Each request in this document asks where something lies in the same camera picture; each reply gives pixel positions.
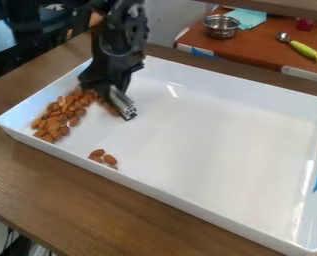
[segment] spoon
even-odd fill
[[[301,53],[305,57],[317,60],[317,51],[310,48],[309,46],[306,46],[305,44],[291,40],[286,32],[277,32],[276,37],[281,42],[289,43],[293,48],[295,48],[299,53]]]

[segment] yellow spoon handle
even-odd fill
[[[302,44],[297,41],[291,41],[290,45],[292,45],[293,48],[295,48],[299,53],[303,54],[305,57],[308,57],[309,59],[317,59],[317,51],[310,48],[309,46],[306,46],[305,44]]]

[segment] pile of almonds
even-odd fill
[[[104,149],[97,149],[91,152],[88,158],[100,164],[107,164],[110,168],[118,170],[118,167],[116,166],[118,161],[115,159],[115,157],[111,155],[105,155],[105,153],[106,152]]]
[[[45,113],[32,122],[31,128],[37,129],[33,136],[54,143],[68,135],[70,128],[79,123],[87,112],[86,108],[95,100],[104,105],[110,114],[119,115],[116,109],[102,102],[95,90],[81,91],[76,88],[68,96],[60,96],[57,101],[50,103]]]

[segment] cable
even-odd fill
[[[6,237],[6,241],[5,241],[5,244],[4,244],[4,248],[2,249],[2,251],[4,252],[7,248],[7,245],[8,245],[8,240],[10,239],[10,235],[11,233],[13,234],[13,230],[11,228],[7,228],[7,237]]]

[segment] metal gripper part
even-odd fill
[[[131,120],[137,115],[134,102],[125,94],[118,90],[115,85],[110,87],[110,99],[114,106],[119,110],[121,116],[126,120]]]

